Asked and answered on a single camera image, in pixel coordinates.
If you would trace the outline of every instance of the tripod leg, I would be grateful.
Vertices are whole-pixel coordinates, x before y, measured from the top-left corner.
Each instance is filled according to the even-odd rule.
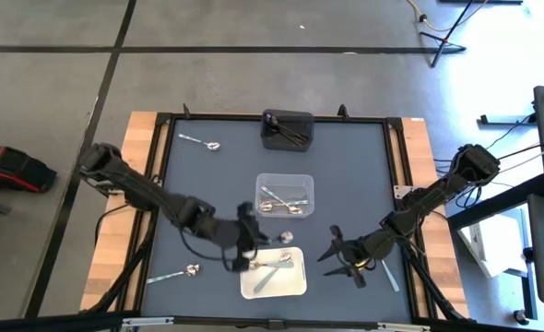
[[[430,67],[434,68],[436,65],[438,65],[438,60],[440,60],[440,55],[442,55],[442,51],[444,50],[444,46],[446,46],[446,41],[443,41],[440,43],[440,47],[438,48],[438,52],[436,52],[436,56],[434,56],[434,59],[432,60],[432,64]]]
[[[440,42],[446,42],[444,39],[442,39],[442,38],[440,38],[438,36],[434,36],[434,35],[432,35],[432,34],[430,34],[428,32],[421,31],[420,35],[430,37],[430,38],[435,39],[435,40],[440,41]]]
[[[455,47],[458,47],[459,48],[459,52],[462,52],[462,51],[465,51],[467,49],[467,47],[463,46],[463,45],[459,45],[459,44],[455,44],[455,43],[451,43],[449,41],[446,42],[446,46],[448,45],[451,45],[451,46],[455,46]]]

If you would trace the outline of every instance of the spoon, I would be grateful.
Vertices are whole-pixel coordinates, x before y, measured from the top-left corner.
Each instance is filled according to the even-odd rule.
[[[289,202],[290,205],[293,205],[293,206],[296,206],[296,205],[307,205],[309,204],[309,201],[308,200],[302,200],[302,201],[294,201],[294,202]],[[260,203],[260,205],[258,206],[258,208],[260,209],[260,211],[262,212],[269,212],[269,211],[272,211],[272,208],[274,207],[284,207],[284,204],[282,203],[274,203],[272,201],[264,201],[262,203]]]
[[[260,187],[260,189],[262,189],[263,192],[265,192],[266,194],[272,196],[272,198],[276,199],[278,202],[280,202],[283,206],[289,208],[289,213],[290,214],[302,214],[302,209],[300,207],[294,207],[292,205],[289,205],[289,203],[285,202],[282,200],[282,198],[278,197],[276,194],[272,193],[270,191],[270,189],[266,188],[265,185],[262,185]]]
[[[289,254],[284,254],[281,258],[280,258],[280,262],[289,262],[290,261],[290,255]],[[266,284],[272,279],[272,277],[274,277],[274,275],[280,270],[280,267],[275,267],[272,271],[270,271],[270,273],[268,273],[260,282],[257,283],[257,285],[255,285],[254,287],[254,293],[259,293],[260,291],[262,291],[264,289],[264,287],[266,286]]]
[[[220,143],[219,142],[203,142],[198,138],[190,137],[190,136],[187,136],[187,135],[184,135],[184,134],[178,134],[178,137],[183,138],[183,139],[187,139],[187,140],[191,140],[191,141],[196,142],[196,143],[204,144],[211,151],[218,151],[219,148],[220,148]]]

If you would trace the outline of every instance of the black floor stripe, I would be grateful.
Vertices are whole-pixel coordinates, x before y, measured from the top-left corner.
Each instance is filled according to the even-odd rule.
[[[125,46],[121,53],[357,53],[433,54],[437,47],[332,47],[332,46]],[[443,53],[462,52],[445,48]]]
[[[110,53],[112,46],[16,46],[0,45],[0,53]]]
[[[136,0],[129,0],[128,6],[124,13],[123,23],[121,29],[119,30],[118,37],[116,38],[115,47],[122,46],[124,42],[124,37],[126,36],[126,31],[130,24],[131,17],[135,11]],[[102,79],[100,90],[98,91],[98,98],[94,104],[94,109],[89,118],[88,126],[84,133],[83,140],[79,147],[77,156],[79,157],[83,151],[91,146],[91,143],[98,129],[98,124],[100,122],[101,113],[104,108],[104,103],[106,102],[106,97],[108,96],[108,91],[112,83],[112,77],[114,76],[114,71],[116,70],[116,64],[118,63],[119,53],[112,53],[108,65],[106,66],[106,71],[104,72],[104,77]],[[39,315],[41,310],[42,302],[44,300],[44,294],[49,285],[49,280],[53,274],[54,263],[59,254],[59,249],[61,247],[61,242],[65,236],[65,230],[67,228],[67,222],[71,215],[71,209],[73,208],[74,202],[76,200],[77,189],[79,188],[79,173],[77,172],[77,166],[71,171],[69,175],[69,181],[67,183],[67,188],[65,190],[65,195],[63,201],[59,207],[58,213],[56,214],[53,234],[49,240],[47,250],[44,254],[44,258],[41,263],[41,268],[39,269],[39,274],[32,288],[30,294],[30,299],[28,306],[26,308],[25,317],[34,318]]]
[[[357,53],[435,54],[437,47],[333,47],[333,46],[125,46],[124,37],[112,46],[13,46],[0,45],[0,53]],[[444,54],[462,51],[444,49]]]

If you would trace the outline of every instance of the red power tool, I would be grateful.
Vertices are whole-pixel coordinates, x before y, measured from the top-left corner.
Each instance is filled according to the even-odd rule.
[[[0,188],[44,193],[56,172],[15,148],[0,147]]]

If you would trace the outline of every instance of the white tray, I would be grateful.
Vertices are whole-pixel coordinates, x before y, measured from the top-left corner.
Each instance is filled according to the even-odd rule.
[[[258,293],[254,293],[254,287],[274,270],[273,267],[259,267],[241,274],[240,282],[242,296],[245,299],[259,299],[266,297],[303,295],[307,291],[307,278],[305,276],[305,262],[301,249],[297,247],[258,250],[256,262],[277,262],[284,254],[290,254],[293,268],[280,268],[274,277]]]

